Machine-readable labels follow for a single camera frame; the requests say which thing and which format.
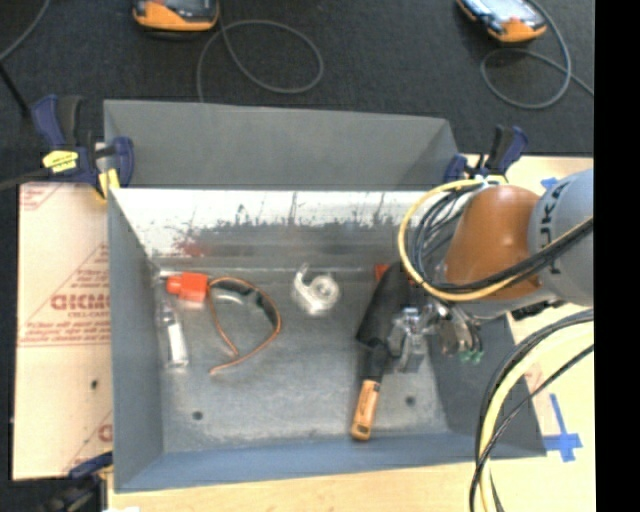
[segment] clamp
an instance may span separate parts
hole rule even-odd
[[[79,144],[76,121],[81,101],[80,96],[58,98],[51,94],[31,107],[36,132],[49,149],[43,167],[51,181],[87,183],[106,197],[109,187],[125,187],[131,181],[133,142],[118,136],[99,150]],[[97,165],[102,159],[108,161],[106,170]]]
[[[505,128],[498,125],[489,156],[485,159],[480,155],[475,167],[471,167],[464,155],[455,154],[445,169],[444,182],[449,183],[477,175],[484,178],[489,175],[505,176],[509,167],[520,158],[528,143],[529,139],[517,126]]]

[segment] orange device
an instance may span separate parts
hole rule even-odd
[[[145,29],[167,35],[210,30],[218,17],[216,0],[133,0],[133,19]]]
[[[456,0],[469,19],[502,43],[523,43],[547,30],[545,18],[525,0]]]

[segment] bottle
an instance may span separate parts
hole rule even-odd
[[[156,324],[159,331],[166,332],[166,336],[169,339],[165,366],[167,368],[182,368],[187,366],[189,364],[189,354],[182,324],[180,323],[178,313],[173,307],[171,299],[167,296],[164,296],[158,302]]]

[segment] wire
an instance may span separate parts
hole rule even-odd
[[[469,493],[469,506],[471,511],[473,512],[475,508],[475,492],[480,483],[480,475],[484,470],[485,466],[489,462],[489,458],[491,456],[491,452],[497,445],[500,438],[504,435],[507,428],[511,424],[511,422],[515,419],[515,417],[522,411],[522,409],[530,402],[532,398],[537,396],[543,390],[548,388],[553,382],[559,379],[562,375],[564,375],[568,370],[573,368],[576,364],[582,361],[589,354],[593,353],[595,350],[595,345],[591,344],[577,355],[573,356],[569,361],[563,364],[558,370],[556,370],[550,377],[545,379],[531,394],[524,398],[518,405],[516,405],[513,410],[498,424],[491,437],[490,441],[487,443],[484,451],[477,457],[476,461],[476,469],[473,474],[473,478],[471,481],[471,491]],[[494,500],[496,500],[497,494],[494,492]]]
[[[571,62],[571,55],[569,54],[569,49],[567,47],[567,44],[564,41],[564,38],[562,37],[562,34],[560,33],[560,30],[558,30],[558,27],[556,26],[556,24],[553,21],[553,19],[551,18],[551,16],[549,16],[549,14],[540,5],[538,5],[533,0],[528,0],[528,2],[531,5],[533,5],[536,9],[538,9],[540,11],[540,13],[544,16],[544,18],[547,20],[547,23],[551,27],[551,30],[554,33],[554,35],[556,36],[556,38],[558,40],[558,43],[560,45],[560,51],[562,52],[562,56],[563,56],[563,59],[564,59],[565,67],[562,67],[562,65],[560,65],[557,62],[549,59],[548,57],[546,57],[546,56],[544,56],[544,55],[542,55],[540,53],[533,52],[531,50],[525,50],[523,48],[498,48],[497,50],[493,50],[492,52],[487,54],[484,57],[484,59],[482,60],[482,62],[480,63],[480,73],[481,73],[482,79],[484,80],[484,82],[487,85],[487,87],[489,87],[491,92],[493,94],[495,94],[498,98],[500,98],[502,101],[504,101],[505,103],[508,103],[509,105],[512,105],[514,107],[518,107],[518,108],[526,109],[526,110],[541,110],[541,109],[544,109],[544,108],[547,108],[547,107],[550,107],[550,106],[554,105],[567,92],[567,89],[569,88],[569,84],[571,83],[571,80],[576,82],[580,87],[582,87],[587,93],[589,93],[593,97],[594,96],[593,89],[591,89],[584,81],[580,80],[579,78],[577,78],[576,76],[573,75],[573,71],[572,71],[573,64]],[[555,68],[555,69],[557,69],[559,71],[563,71],[565,73],[565,77],[564,77],[564,80],[563,80],[562,85],[560,86],[560,89],[558,90],[558,92],[556,94],[554,94],[550,99],[548,99],[546,101],[542,101],[540,103],[519,102],[519,101],[513,100],[513,99],[509,98],[508,96],[506,96],[505,94],[501,93],[491,83],[491,81],[489,80],[489,77],[487,76],[487,62],[489,61],[489,59],[491,59],[492,57],[494,57],[497,54],[505,54],[505,53],[509,53],[509,52],[510,53],[520,53],[520,54],[527,55],[529,57],[533,57],[535,59],[538,59],[538,60],[544,62],[545,64],[548,64],[549,66],[551,66],[551,67],[553,67],[553,68]]]
[[[477,460],[480,460],[493,438],[496,419],[511,389],[524,376],[531,365],[537,362],[544,354],[567,341],[566,338],[549,338],[549,336],[560,329],[578,323],[593,321],[593,319],[594,312],[592,309],[566,317],[527,337],[507,357],[505,364],[498,370],[493,382],[490,384],[485,404],[481,409],[480,417],[482,418],[482,423],[479,425],[477,438],[477,454],[479,454]],[[494,511],[494,503],[489,494],[489,489],[492,487],[491,477],[489,472],[486,471],[486,465],[485,470],[479,473],[478,479],[484,508],[486,511]]]
[[[257,301],[256,301],[257,304],[264,310],[265,314],[267,315],[267,318],[269,319],[269,321],[271,322],[271,325],[273,326],[273,330],[271,331],[271,334],[262,343],[260,343],[253,350],[251,350],[248,354],[238,357],[239,356],[238,348],[233,343],[233,341],[231,341],[227,333],[222,328],[222,325],[220,324],[220,319],[218,318],[215,302],[213,299],[213,295],[211,293],[211,290],[215,287],[220,287],[226,290],[239,292],[242,295],[247,295],[251,292],[255,292],[257,294]],[[211,311],[211,315],[213,316],[213,321],[218,333],[220,334],[220,337],[227,344],[227,346],[232,350],[235,357],[235,359],[233,359],[228,363],[211,367],[209,369],[209,375],[213,375],[214,373],[217,373],[222,369],[240,364],[246,361],[247,359],[249,359],[250,357],[254,356],[259,351],[266,348],[267,345],[269,345],[278,336],[278,334],[280,333],[280,329],[282,328],[282,319],[280,317],[280,312],[278,311],[278,308],[276,307],[273,299],[269,297],[269,295],[267,295],[263,290],[258,288],[256,285],[244,279],[225,276],[225,277],[218,277],[218,278],[209,280],[207,283],[206,301],[207,301],[207,305],[209,306],[209,310]]]
[[[583,236],[586,236],[593,229],[593,217],[589,217],[582,223],[574,226],[566,233],[563,233],[560,237],[556,238],[548,244],[544,249],[538,251],[535,255],[523,260],[522,262],[509,267],[497,274],[486,277],[482,280],[475,281],[473,283],[467,283],[464,285],[437,285],[429,282],[424,273],[416,270],[413,261],[419,259],[416,258],[415,252],[412,258],[407,255],[406,249],[406,231],[411,221],[413,214],[422,206],[426,201],[435,197],[436,195],[447,192],[449,190],[455,190],[456,194],[463,192],[465,189],[468,191],[470,188],[477,188],[482,181],[477,179],[472,180],[460,180],[450,183],[445,183],[438,187],[431,189],[420,197],[406,212],[398,230],[398,249],[400,252],[400,259],[402,260],[405,269],[414,279],[414,281],[422,286],[427,292],[434,297],[437,297],[444,301],[469,301],[477,300],[486,297],[498,290],[506,288],[518,281],[521,281],[533,274],[540,268],[548,265],[554,258],[557,258],[564,251],[568,250],[574,243],[580,240]]]
[[[300,94],[300,93],[309,91],[310,89],[315,87],[318,84],[318,82],[320,82],[320,80],[322,80],[322,77],[324,75],[324,61],[322,59],[320,50],[313,43],[313,41],[311,41],[311,39],[305,36],[302,32],[299,32],[298,30],[295,30],[287,25],[283,25],[282,23],[278,23],[275,21],[268,21],[268,20],[243,20],[243,21],[236,21],[236,22],[230,23],[229,25],[224,25],[224,23],[222,22],[222,16],[220,16],[218,19],[218,24],[220,27],[219,32],[216,32],[211,38],[209,38],[204,48],[202,49],[202,52],[200,53],[200,57],[198,58],[198,66],[196,69],[196,87],[198,89],[198,99],[200,100],[200,102],[205,101],[204,94],[202,92],[202,67],[203,67],[204,58],[207,52],[209,51],[209,48],[213,44],[213,42],[216,41],[220,37],[220,35],[222,35],[222,39],[224,41],[225,47],[227,48],[227,51],[229,52],[229,55],[231,56],[231,59],[233,60],[234,64],[249,80],[251,80],[253,83],[258,85],[259,87],[262,87],[263,89],[266,89],[268,91],[275,92],[278,94]],[[242,62],[236,55],[235,51],[233,50],[233,46],[231,45],[231,41],[229,40],[229,36],[228,36],[229,30],[233,30],[239,27],[246,27],[246,26],[263,26],[263,27],[276,28],[279,30],[283,30],[285,32],[289,32],[294,36],[298,37],[299,39],[301,39],[309,48],[311,48],[311,51],[313,52],[316,58],[316,61],[318,63],[318,73],[316,74],[315,78],[306,85],[303,85],[301,87],[291,87],[291,88],[277,87],[258,79],[253,73],[251,73],[242,64]]]
[[[11,55],[18,48],[18,46],[20,46],[22,42],[31,35],[31,33],[35,30],[36,26],[38,25],[38,23],[40,23],[40,20],[43,18],[43,16],[47,12],[47,9],[49,8],[49,4],[51,4],[51,0],[44,0],[44,3],[42,4],[40,11],[36,15],[35,19],[31,22],[31,25],[29,25],[27,29],[22,33],[22,35],[18,37],[18,39],[16,39],[12,44],[10,44],[6,50],[3,50],[2,53],[0,53],[0,61],[3,61],[9,55]]]

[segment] black carpet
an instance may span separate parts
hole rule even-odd
[[[464,18],[453,0],[221,0],[223,22],[285,24],[321,52],[324,74],[302,94],[278,94],[241,74],[221,38],[204,55],[208,102],[236,105],[417,114],[449,120],[458,149],[486,152],[496,125],[518,125],[529,154],[593,156],[594,99],[575,82],[553,105],[522,109],[496,97],[480,64],[497,44]],[[0,2],[0,55],[29,26],[42,0]],[[594,86],[595,1],[544,0],[562,34],[576,77]],[[47,94],[81,95],[80,134],[102,134],[102,100],[198,101],[196,71],[212,33],[187,41],[149,37],[133,21],[130,0],[52,0],[33,33],[2,64],[27,102]],[[291,34],[263,26],[229,32],[238,58],[261,80],[300,87],[318,71],[313,52]],[[552,32],[528,45],[560,64]],[[531,57],[488,64],[494,83],[527,103],[551,98],[562,72]],[[0,181],[39,166],[41,141],[0,81]],[[0,192],[0,510],[31,510],[62,482],[10,483],[12,386],[15,367],[16,194]]]

